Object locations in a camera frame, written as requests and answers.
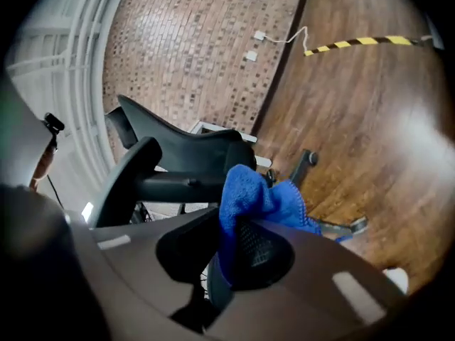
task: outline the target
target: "chair backrest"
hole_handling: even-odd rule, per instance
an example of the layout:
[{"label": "chair backrest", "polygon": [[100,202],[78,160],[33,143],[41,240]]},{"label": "chair backrest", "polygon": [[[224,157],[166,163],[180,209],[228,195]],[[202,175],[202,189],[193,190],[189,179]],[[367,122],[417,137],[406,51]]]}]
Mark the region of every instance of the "chair backrest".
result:
[{"label": "chair backrest", "polygon": [[128,97],[119,95],[118,99],[137,139],[150,136],[159,142],[163,151],[159,165],[167,171],[224,173],[230,145],[242,141],[235,130],[187,133]]},{"label": "chair backrest", "polygon": [[137,143],[136,134],[121,107],[113,109],[109,114],[106,114],[106,117],[114,124],[125,149],[130,149]]}]

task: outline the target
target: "white pipe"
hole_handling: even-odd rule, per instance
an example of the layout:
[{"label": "white pipe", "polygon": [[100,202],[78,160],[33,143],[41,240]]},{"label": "white pipe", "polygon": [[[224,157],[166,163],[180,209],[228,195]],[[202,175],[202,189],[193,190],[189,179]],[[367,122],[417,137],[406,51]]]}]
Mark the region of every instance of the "white pipe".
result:
[{"label": "white pipe", "polygon": [[[76,66],[82,64],[82,60],[85,57],[85,42],[86,36],[88,32],[89,24],[92,22],[92,13],[95,10],[95,4],[97,0],[89,0],[88,5],[85,8],[85,14],[82,18],[82,25],[79,31],[79,39],[77,41],[77,48],[76,48]],[[104,173],[103,169],[100,167],[100,163],[96,160],[96,149],[95,149],[95,142],[93,141],[93,137],[91,137],[88,133],[87,127],[90,125],[90,121],[87,120],[87,105],[85,105],[87,98],[84,95],[83,89],[83,79],[81,72],[77,70],[75,72],[75,103],[76,103],[76,111],[77,117],[79,119],[79,124],[81,128],[82,138],[85,143],[85,148],[89,153],[89,160],[92,164],[92,167],[95,169],[95,173],[97,179],[100,183],[103,183],[106,178],[106,174]]]},{"label": "white pipe", "polygon": [[[53,52],[58,52],[58,45],[60,44],[60,36],[53,36]],[[54,115],[57,117],[61,116],[61,110],[59,105],[59,100],[57,99],[57,85],[55,75],[50,75],[50,81],[52,82],[52,100],[54,103]]]},{"label": "white pipe", "polygon": [[85,68],[87,68],[87,66],[81,65],[79,67],[71,66],[69,68],[66,68],[64,65],[51,65],[50,67],[43,67],[38,70],[33,70],[30,72],[21,73],[20,75],[11,76],[11,79],[12,80],[21,80],[23,78],[27,78],[28,76],[42,75],[43,73],[46,73],[46,72],[64,72],[64,71],[69,72],[69,71],[74,71],[74,70],[84,70]]},{"label": "white pipe", "polygon": [[[71,52],[73,51],[76,29],[77,29],[77,26],[79,25],[80,16],[81,16],[82,10],[84,9],[86,2],[87,2],[87,0],[79,0],[79,4],[77,5],[75,14],[73,16],[73,22],[71,23],[70,35],[68,36],[67,51],[65,54],[66,68],[70,67]],[[73,113],[73,103],[71,100],[72,95],[71,95],[70,71],[69,70],[65,71],[64,77],[65,77],[65,89],[67,92],[67,94],[64,95],[65,101],[66,101],[66,114],[67,114],[68,126],[70,127],[70,131],[73,134],[75,147],[76,147],[76,153],[80,157],[82,166],[85,169],[85,172],[86,172],[87,176],[89,177],[90,181],[92,182],[95,190],[100,191],[101,183],[96,179],[92,168],[90,167],[89,163],[87,162],[87,158],[85,157],[84,149],[82,147],[82,144],[80,142],[80,138],[79,138],[79,135],[77,132],[77,128],[76,128],[76,124],[75,124],[75,120],[74,120],[74,113]]]},{"label": "white pipe", "polygon": [[112,153],[107,137],[107,128],[105,121],[105,109],[102,104],[102,72],[104,68],[105,51],[107,47],[107,39],[109,38],[109,30],[114,20],[115,11],[120,4],[120,0],[109,0],[109,5],[105,9],[102,17],[102,29],[98,35],[98,41],[92,57],[92,102],[94,104],[94,116],[96,125],[98,126],[98,139],[102,155],[109,169],[115,167],[114,154]]},{"label": "white pipe", "polygon": [[57,59],[63,59],[63,55],[58,54],[58,55],[48,55],[46,57],[37,57],[31,60],[22,60],[21,62],[14,63],[12,65],[9,65],[6,67],[7,70],[15,70],[16,68],[19,68],[23,65],[31,65],[32,63],[39,63],[39,62],[45,62],[47,60],[57,60]]},{"label": "white pipe", "polygon": [[[82,83],[84,86],[83,92],[84,92],[84,105],[85,105],[85,119],[87,120],[87,122],[90,122],[90,118],[89,118],[90,110],[88,109],[90,104],[91,104],[91,107],[90,107],[91,111],[92,112],[94,111],[93,110],[94,104],[93,104],[93,102],[89,102],[89,99],[88,99],[89,97],[93,98],[93,96],[90,94],[90,86],[89,86],[90,75],[92,73],[92,71],[90,69],[89,60],[92,57],[92,43],[93,43],[93,37],[95,36],[95,26],[97,25],[97,22],[99,21],[100,16],[105,9],[106,3],[107,3],[107,0],[101,0],[100,3],[98,4],[98,9],[95,13],[95,17],[93,18],[92,28],[90,29],[90,34],[89,34],[88,43],[87,43],[87,52],[85,54],[84,65],[89,66],[89,69],[84,71]],[[97,153],[97,159],[101,163],[101,166],[103,169],[103,174],[105,177],[107,177],[107,174],[109,173],[110,168],[108,167],[106,162],[102,159],[102,154],[98,150],[96,150],[96,153]]]},{"label": "white pipe", "polygon": [[[222,126],[209,124],[208,122],[204,122],[204,121],[202,121],[202,126],[203,126],[203,128],[205,128],[207,130],[211,130],[211,131],[227,130],[226,128],[223,128]],[[252,143],[257,142],[256,136],[245,134],[245,133],[240,133],[240,135],[242,136],[243,140],[250,141]]]}]

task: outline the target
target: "white railing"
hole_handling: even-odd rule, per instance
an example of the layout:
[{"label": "white railing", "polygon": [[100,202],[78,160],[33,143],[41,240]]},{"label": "white railing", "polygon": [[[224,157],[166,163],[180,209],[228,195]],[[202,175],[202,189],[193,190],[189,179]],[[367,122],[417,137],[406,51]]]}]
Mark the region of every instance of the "white railing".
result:
[{"label": "white railing", "polygon": [[[98,193],[114,166],[102,104],[102,70],[109,29],[119,3],[42,1],[19,30],[13,58],[6,64],[35,115],[42,117],[49,111],[66,125],[64,134],[59,135],[65,150],[59,151],[56,159],[70,154],[76,158],[78,183],[63,183],[65,179],[61,178],[60,189],[68,189],[68,193]],[[55,170],[60,176],[72,170],[68,163],[65,170],[62,168]]]}]

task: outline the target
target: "mosaic tile wall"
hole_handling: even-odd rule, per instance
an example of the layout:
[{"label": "mosaic tile wall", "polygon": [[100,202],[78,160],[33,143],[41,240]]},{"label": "mosaic tile wall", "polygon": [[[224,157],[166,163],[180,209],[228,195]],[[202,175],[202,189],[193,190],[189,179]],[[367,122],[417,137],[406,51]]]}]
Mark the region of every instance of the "mosaic tile wall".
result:
[{"label": "mosaic tile wall", "polygon": [[202,119],[250,132],[283,49],[252,37],[285,38],[297,2],[122,0],[105,55],[105,111],[125,94],[182,129]]}]

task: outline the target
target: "wooden floor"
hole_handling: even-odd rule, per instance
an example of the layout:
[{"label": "wooden floor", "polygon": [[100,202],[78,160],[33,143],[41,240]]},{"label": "wooden floor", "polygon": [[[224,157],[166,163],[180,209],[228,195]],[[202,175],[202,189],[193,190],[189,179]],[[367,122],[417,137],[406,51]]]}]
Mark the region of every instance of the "wooden floor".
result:
[{"label": "wooden floor", "polygon": [[[364,36],[428,34],[408,0],[308,0],[309,49]],[[304,57],[294,44],[259,130],[258,155],[280,178],[304,148],[319,164],[301,187],[310,215],[366,233],[346,246],[379,268],[428,282],[452,240],[455,110],[431,48],[353,46]]]}]

